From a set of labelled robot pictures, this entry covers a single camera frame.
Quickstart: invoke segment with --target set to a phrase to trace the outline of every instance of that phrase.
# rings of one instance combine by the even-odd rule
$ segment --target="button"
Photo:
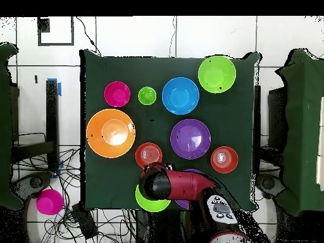
[[[214,211],[217,213],[230,213],[230,207],[217,203],[214,205]]]

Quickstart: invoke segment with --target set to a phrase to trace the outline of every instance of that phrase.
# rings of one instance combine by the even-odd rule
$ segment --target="grout line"
[[[257,48],[257,44],[258,44],[258,16],[256,16],[256,48]]]
[[[120,224],[120,221],[99,221],[98,223],[118,223]]]
[[[16,17],[16,47],[18,47],[18,45],[17,45],[17,40],[18,40],[17,25],[18,25],[18,17]],[[16,84],[18,86],[18,53],[16,54]],[[18,180],[20,180],[19,163],[18,163]]]
[[[50,221],[27,221],[27,223],[51,223]],[[117,224],[120,224],[120,221],[110,221],[110,222],[107,222],[107,221],[97,221],[97,224],[98,223],[117,223]],[[268,224],[265,224],[265,223],[261,223],[263,225],[274,225],[273,223],[268,223]]]
[[[259,68],[281,68],[282,66],[259,66]]]
[[[178,16],[175,17],[175,57],[177,57]]]
[[[80,65],[8,65],[8,67],[80,67]]]
[[[97,229],[98,229],[98,226],[99,226],[98,225],[98,219],[99,219],[98,217],[99,217],[99,215],[98,215],[98,209],[97,209]],[[98,236],[99,236],[99,234],[97,234],[97,243],[99,243],[99,237]]]
[[[80,147],[80,144],[59,144],[58,146],[71,146],[71,147]]]

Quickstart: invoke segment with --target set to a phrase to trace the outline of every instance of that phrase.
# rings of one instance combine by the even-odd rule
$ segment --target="green plate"
[[[151,105],[156,100],[156,92],[151,87],[143,87],[139,91],[139,101],[143,105]]]
[[[150,201],[150,200],[146,199],[139,192],[139,185],[136,186],[135,197],[136,197],[137,203],[139,203],[139,206],[142,209],[149,211],[150,213],[157,213],[159,211],[162,211],[166,207],[168,207],[169,204],[171,203],[170,200],[166,200],[166,199],[159,200],[159,201]]]
[[[199,83],[210,93],[225,92],[233,86],[235,78],[235,66],[225,56],[205,59],[198,70]]]

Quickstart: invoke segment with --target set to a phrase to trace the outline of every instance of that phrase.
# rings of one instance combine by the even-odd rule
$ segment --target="magenta bowl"
[[[114,81],[105,88],[104,99],[113,107],[122,107],[130,99],[130,90],[125,83]]]

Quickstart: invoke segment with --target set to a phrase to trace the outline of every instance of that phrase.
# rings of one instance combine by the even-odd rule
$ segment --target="table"
[[[85,85],[82,85],[82,88],[85,86],[84,138],[91,117],[102,109],[112,108],[104,100],[104,89],[116,80],[130,88],[130,101],[119,109],[131,117],[136,130],[132,148],[115,159],[97,155],[82,139],[85,208],[140,208],[135,200],[135,188],[141,168],[135,162],[135,151],[144,142],[157,144],[162,149],[163,162],[174,163],[178,170],[195,168],[216,177],[216,183],[218,180],[224,184],[240,208],[246,211],[256,208],[250,201],[250,192],[254,64],[259,59],[258,53],[232,60],[237,78],[232,88],[222,94],[211,94],[200,86],[197,73],[202,58],[100,57],[88,50],[80,51],[80,56],[81,77],[85,75]],[[198,105],[187,115],[174,115],[163,106],[163,87],[174,77],[187,77],[199,88]],[[157,93],[156,102],[150,106],[142,105],[137,98],[139,90],[145,86]],[[172,128],[186,118],[201,120],[211,133],[211,146],[198,159],[182,159],[170,145]],[[230,146],[239,155],[239,164],[231,173],[217,173],[210,165],[211,153],[220,146]],[[181,209],[174,201],[168,208]]]

